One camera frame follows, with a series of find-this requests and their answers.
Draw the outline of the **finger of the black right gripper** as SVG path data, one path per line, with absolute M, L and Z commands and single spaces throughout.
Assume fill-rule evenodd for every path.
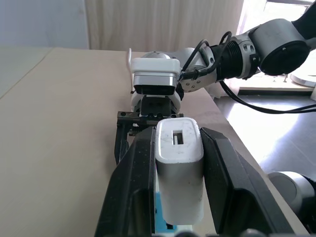
M 116 165 L 122 160 L 134 140 L 135 136 L 132 128 L 133 126 L 131 123 L 117 123 L 114 149 Z

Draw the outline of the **silver robot body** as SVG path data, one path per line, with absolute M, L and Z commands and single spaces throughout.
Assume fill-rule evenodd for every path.
M 316 179 L 292 171 L 268 177 L 307 231 L 316 235 Z

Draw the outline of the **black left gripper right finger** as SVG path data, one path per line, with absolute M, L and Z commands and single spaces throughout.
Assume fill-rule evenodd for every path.
M 264 234 L 294 230 L 259 172 L 222 133 L 200 129 L 204 148 L 204 181 L 215 230 L 240 234 L 255 229 Z

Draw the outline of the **white curtain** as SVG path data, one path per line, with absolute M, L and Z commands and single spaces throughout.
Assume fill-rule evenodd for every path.
M 91 49 L 173 52 L 237 32 L 244 0 L 85 0 Z

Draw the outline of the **white round base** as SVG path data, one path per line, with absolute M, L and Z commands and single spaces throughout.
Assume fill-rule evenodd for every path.
M 316 68 L 301 66 L 290 73 L 290 79 L 298 85 L 315 88 Z

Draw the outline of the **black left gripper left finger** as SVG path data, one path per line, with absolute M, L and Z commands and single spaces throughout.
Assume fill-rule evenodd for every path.
M 95 237 L 152 237 L 155 233 L 155 133 L 138 133 L 111 175 Z

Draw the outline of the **white charger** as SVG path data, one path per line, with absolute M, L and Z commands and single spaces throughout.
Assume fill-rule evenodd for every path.
M 194 225 L 203 218 L 204 149 L 197 122 L 167 118 L 156 126 L 155 159 L 162 215 L 170 225 Z

